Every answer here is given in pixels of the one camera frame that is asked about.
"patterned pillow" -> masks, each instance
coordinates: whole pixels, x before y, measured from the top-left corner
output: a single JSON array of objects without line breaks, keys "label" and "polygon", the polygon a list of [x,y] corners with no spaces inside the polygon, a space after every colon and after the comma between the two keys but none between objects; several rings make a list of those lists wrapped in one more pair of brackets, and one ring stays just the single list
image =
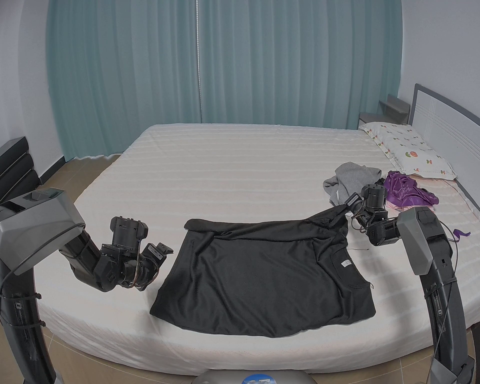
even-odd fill
[{"label": "patterned pillow", "polygon": [[448,162],[431,149],[411,125],[371,122],[361,125],[394,167],[406,175],[453,180]]}]

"blue sticker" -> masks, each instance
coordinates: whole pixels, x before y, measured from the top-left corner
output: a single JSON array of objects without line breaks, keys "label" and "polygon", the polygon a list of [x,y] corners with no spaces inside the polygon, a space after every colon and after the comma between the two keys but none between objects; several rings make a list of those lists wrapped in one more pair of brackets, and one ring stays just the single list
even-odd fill
[{"label": "blue sticker", "polygon": [[276,384],[273,377],[258,373],[243,380],[242,384]]}]

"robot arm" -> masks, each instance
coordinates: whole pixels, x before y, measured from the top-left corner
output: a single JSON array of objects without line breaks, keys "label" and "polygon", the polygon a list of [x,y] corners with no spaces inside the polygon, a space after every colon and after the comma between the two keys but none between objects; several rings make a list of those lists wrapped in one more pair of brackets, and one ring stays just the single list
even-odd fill
[{"label": "robot arm", "polygon": [[33,267],[55,250],[69,261],[75,277],[102,292],[116,285],[143,291],[173,250],[140,243],[148,227],[114,217],[111,244],[101,249],[84,229],[77,209],[61,190],[33,191],[0,204],[0,322],[28,384],[61,383],[52,367],[40,326]]},{"label": "robot arm", "polygon": [[452,267],[452,248],[435,213],[414,207],[388,219],[385,187],[369,184],[346,202],[365,229],[370,243],[379,246],[403,240],[413,273],[420,276],[430,316],[436,354],[432,384],[469,384],[475,361],[468,356],[465,315]]}]

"curtain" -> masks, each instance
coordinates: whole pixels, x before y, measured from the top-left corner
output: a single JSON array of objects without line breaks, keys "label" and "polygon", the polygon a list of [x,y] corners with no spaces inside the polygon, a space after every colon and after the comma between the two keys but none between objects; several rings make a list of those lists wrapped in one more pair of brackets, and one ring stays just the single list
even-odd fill
[{"label": "curtain", "polygon": [[356,129],[397,95],[401,0],[198,0],[202,121]]},{"label": "curtain", "polygon": [[51,0],[47,70],[66,160],[201,122],[195,0]]}]

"black garment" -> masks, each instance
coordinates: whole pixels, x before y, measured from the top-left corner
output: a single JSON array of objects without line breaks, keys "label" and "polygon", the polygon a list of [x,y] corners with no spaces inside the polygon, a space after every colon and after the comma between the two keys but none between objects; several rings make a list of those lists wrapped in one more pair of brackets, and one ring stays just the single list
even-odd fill
[{"label": "black garment", "polygon": [[346,208],[257,224],[192,219],[150,314],[180,328],[281,337],[375,315],[347,253]]}]

